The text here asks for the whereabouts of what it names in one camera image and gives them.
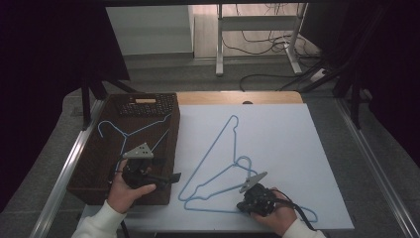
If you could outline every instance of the brown wicker basket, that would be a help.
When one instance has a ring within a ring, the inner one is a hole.
[[[152,174],[169,177],[173,173],[179,116],[175,93],[110,94],[67,190],[89,205],[102,205],[111,168],[122,153],[144,142],[155,148],[154,160],[161,162],[152,166]],[[169,199],[170,185],[141,197],[136,204],[166,205]]]

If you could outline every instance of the white wall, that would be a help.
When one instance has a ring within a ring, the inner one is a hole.
[[[124,56],[192,53],[188,6],[107,8]]]

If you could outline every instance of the white metal stand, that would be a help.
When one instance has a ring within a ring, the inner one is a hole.
[[[303,20],[306,3],[297,10],[296,16],[233,16],[223,17],[222,5],[218,5],[218,38],[216,54],[216,75],[223,75],[222,33],[229,31],[293,31],[290,43],[285,44],[285,51],[295,74],[302,73],[294,55],[294,46]]]

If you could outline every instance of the sleeve cuff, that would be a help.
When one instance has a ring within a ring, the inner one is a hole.
[[[96,227],[101,227],[103,231],[107,233],[115,233],[117,231],[120,223],[126,218],[127,213],[121,214],[112,209],[108,204],[108,201],[105,200],[104,205],[92,216],[93,223]]]
[[[316,233],[316,231],[309,229],[306,224],[302,223],[299,218],[297,218],[286,230],[283,238],[314,237]]]

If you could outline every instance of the white sleeve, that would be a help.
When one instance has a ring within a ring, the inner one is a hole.
[[[325,238],[321,231],[313,231],[297,218],[286,230],[283,238]]]
[[[127,214],[120,214],[105,200],[104,205],[96,215],[84,218],[80,226],[71,236],[72,238],[116,238],[117,228]]]

